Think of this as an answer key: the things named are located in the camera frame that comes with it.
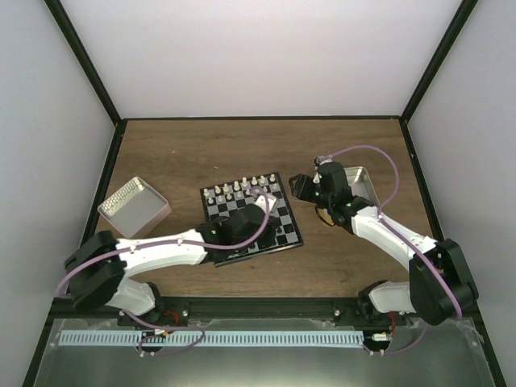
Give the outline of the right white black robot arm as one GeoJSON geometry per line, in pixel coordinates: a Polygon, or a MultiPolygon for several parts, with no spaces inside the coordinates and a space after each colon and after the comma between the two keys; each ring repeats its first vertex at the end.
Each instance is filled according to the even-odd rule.
{"type": "Polygon", "coordinates": [[[289,187],[295,198],[325,210],[334,225],[380,248],[408,272],[406,282],[379,281],[360,291],[358,314],[364,323],[375,325],[397,312],[437,326],[461,318],[477,301],[460,245],[420,235],[381,213],[373,200],[353,193],[340,163],[319,164],[312,177],[295,175],[289,187]]]}

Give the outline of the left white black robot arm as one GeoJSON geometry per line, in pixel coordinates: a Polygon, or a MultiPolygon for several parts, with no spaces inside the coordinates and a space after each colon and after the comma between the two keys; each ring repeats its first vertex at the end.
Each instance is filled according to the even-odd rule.
{"type": "Polygon", "coordinates": [[[56,294],[70,297],[76,310],[111,306],[154,326],[164,318],[164,304],[150,284],[134,276],[178,265],[218,264],[254,243],[268,246],[275,234],[275,207],[260,196],[227,218],[150,239],[117,239],[111,231],[100,231],[65,261],[56,294]]]}

